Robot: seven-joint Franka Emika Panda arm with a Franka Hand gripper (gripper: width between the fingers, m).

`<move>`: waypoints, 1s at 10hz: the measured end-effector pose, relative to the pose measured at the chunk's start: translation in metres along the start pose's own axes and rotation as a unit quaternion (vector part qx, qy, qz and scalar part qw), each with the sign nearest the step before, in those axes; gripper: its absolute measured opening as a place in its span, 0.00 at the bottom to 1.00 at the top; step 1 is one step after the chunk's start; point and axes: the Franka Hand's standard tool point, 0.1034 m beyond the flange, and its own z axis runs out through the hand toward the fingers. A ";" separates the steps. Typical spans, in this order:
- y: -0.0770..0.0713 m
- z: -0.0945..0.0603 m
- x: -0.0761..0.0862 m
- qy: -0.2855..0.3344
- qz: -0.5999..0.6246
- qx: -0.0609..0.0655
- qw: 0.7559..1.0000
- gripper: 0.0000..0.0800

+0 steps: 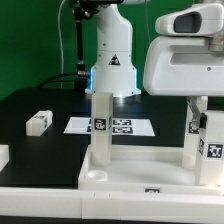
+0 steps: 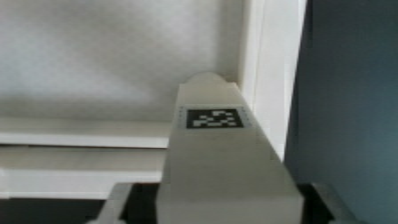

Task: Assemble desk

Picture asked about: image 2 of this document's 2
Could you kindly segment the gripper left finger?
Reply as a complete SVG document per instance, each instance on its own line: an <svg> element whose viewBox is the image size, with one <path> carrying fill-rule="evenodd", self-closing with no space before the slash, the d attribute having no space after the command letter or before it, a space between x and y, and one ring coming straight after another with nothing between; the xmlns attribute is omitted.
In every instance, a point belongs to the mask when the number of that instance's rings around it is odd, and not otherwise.
<svg viewBox="0 0 398 224"><path fill-rule="evenodd" d="M118 183L95 219L86 224L159 224L159 183Z"/></svg>

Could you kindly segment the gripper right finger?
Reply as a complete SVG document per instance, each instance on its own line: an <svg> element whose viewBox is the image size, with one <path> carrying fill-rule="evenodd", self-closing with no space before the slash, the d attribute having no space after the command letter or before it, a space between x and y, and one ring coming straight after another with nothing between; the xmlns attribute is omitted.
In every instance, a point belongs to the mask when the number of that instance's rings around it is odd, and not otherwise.
<svg viewBox="0 0 398 224"><path fill-rule="evenodd" d="M328 184L299 185L304 196L301 224L368 224L356 217L335 188Z"/></svg>

